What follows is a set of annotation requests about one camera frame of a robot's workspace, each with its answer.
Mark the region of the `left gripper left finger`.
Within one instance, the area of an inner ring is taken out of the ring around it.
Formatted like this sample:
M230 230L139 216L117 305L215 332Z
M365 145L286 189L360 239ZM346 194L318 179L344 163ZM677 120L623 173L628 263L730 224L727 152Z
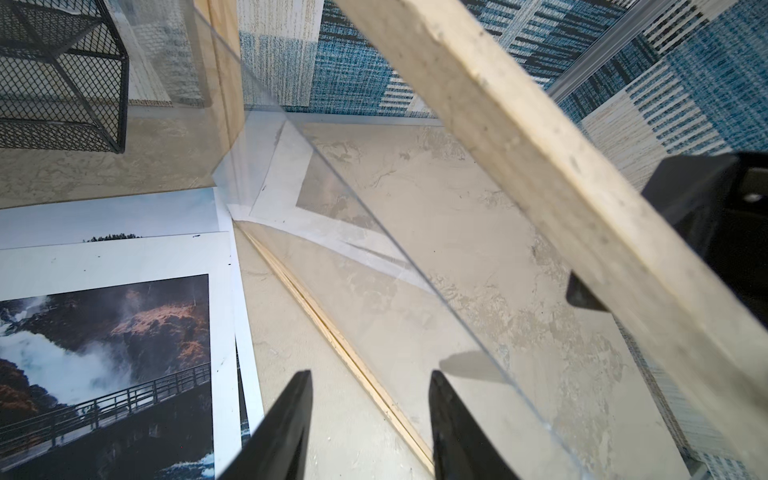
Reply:
M312 406L311 371L298 371L220 479L303 479Z

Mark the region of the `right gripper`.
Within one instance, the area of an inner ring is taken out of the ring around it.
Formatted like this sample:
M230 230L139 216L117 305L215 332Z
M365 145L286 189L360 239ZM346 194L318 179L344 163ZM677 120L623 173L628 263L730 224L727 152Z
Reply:
M663 159L641 195L767 324L767 154Z

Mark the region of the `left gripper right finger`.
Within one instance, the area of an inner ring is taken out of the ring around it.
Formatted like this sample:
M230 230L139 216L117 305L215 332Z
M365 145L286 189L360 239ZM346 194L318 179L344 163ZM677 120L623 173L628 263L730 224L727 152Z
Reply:
M428 402L436 479L519 479L441 371L431 373Z

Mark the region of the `wooden picture frame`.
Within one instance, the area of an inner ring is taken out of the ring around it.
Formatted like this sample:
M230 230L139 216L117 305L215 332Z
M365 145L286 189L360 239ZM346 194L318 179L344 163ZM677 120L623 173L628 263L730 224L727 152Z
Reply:
M765 478L760 322L460 2L341 9Z

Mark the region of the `clear acrylic sheet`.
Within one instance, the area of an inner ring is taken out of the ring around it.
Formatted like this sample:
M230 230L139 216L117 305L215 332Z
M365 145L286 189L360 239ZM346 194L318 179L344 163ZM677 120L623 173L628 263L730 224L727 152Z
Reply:
M428 392L449 380L520 479L588 472L234 48L237 5L114 1L141 90L210 109L225 148L213 179L245 237L434 472Z

